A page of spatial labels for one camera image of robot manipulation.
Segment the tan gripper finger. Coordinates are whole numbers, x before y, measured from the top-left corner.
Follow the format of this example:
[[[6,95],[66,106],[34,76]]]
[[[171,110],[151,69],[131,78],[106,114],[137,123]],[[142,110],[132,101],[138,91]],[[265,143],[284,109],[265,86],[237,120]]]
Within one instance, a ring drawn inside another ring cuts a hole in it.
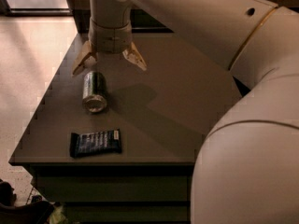
[[[72,72],[71,75],[73,77],[78,76],[80,73],[82,73],[86,68],[87,65],[85,62],[93,57],[95,60],[96,58],[96,51],[93,48],[92,44],[90,41],[86,41],[78,53],[77,58],[74,60],[73,65],[72,65]]]
[[[135,43],[132,42],[129,47],[122,53],[123,57],[130,63],[136,65],[141,70],[146,71],[147,70],[147,64],[144,61],[142,55],[137,50],[137,47],[135,46]]]

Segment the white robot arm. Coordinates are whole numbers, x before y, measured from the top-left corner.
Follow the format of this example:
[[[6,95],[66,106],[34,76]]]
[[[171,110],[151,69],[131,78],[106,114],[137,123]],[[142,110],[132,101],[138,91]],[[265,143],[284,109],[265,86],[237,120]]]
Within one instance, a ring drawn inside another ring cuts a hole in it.
[[[216,123],[192,174],[192,224],[299,224],[297,13],[267,0],[90,0],[97,53],[126,52],[136,5],[231,73],[241,99]]]

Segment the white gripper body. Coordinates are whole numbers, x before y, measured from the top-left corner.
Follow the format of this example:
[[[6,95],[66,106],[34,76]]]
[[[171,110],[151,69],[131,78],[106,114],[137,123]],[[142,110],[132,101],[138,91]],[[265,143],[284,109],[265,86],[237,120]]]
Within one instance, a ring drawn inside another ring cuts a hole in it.
[[[95,52],[122,53],[132,43],[131,23],[121,28],[105,28],[90,20],[89,41]]]

